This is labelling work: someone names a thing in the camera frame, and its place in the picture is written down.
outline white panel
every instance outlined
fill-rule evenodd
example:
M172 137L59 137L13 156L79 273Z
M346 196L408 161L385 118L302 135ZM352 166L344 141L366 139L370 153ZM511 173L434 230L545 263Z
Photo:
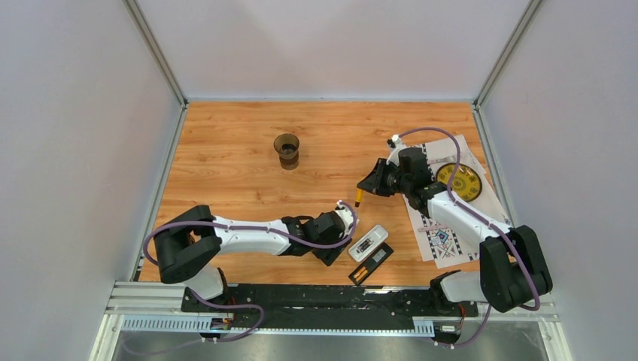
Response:
M178 111L122 2L0 2L0 359L87 359Z
M574 359L636 359L638 2L546 1L485 105Z
M471 99L527 0L141 0L189 98Z

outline gray floor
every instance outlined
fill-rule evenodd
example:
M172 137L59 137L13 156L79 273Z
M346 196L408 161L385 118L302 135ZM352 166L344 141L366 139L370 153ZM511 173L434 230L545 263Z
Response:
M464 338L477 323L466 323ZM164 350L197 339L192 333L127 332L120 336L136 351ZM526 323L489 323L469 347L444 350L422 338L370 336L252 335L228 344L195 344L159 356L133 356L118 346L116 360L241 360L241 361L368 361L368 360L547 360L538 326Z

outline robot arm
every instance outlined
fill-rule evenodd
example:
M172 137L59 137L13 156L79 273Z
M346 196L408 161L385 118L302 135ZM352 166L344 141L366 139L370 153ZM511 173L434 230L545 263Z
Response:
M341 202L316 218L283 217L269 222L229 220L198 205L154 235L159 276L164 284L185 283L202 298L213 299L225 287L223 273L208 264L214 256L238 252L302 256L312 251L325 265L332 265L350 243L355 222L354 210Z
M357 188L378 196L403 194L412 208L452 228L479 250L480 272L448 272L431 280L430 286L440 292L443 302L489 302L498 311L507 312L533 299L520 265L510 261L511 253L499 232L512 240L538 293L551 291L545 258L531 228L497 222L454 192L453 200L446 185L434 181L421 148L406 147L398 135L388 145L389 157L379 158Z

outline black and yellow disc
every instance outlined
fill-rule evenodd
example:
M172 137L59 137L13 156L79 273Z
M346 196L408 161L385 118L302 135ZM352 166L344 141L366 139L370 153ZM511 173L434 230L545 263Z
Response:
M447 184L450 180L450 176L452 175L452 171L454 170L454 166L454 163L448 163L439 168L439 170L436 171L436 180ZM461 164L458 172L454 176L452 190L455 191L465 202L471 202L481 195L483 183L474 169Z

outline white case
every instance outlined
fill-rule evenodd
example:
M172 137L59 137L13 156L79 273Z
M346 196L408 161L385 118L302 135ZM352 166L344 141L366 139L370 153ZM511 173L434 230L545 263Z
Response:
M369 254L387 238L387 231L381 225L376 225L370 229L357 243L348 250L350 257L355 261L363 261Z

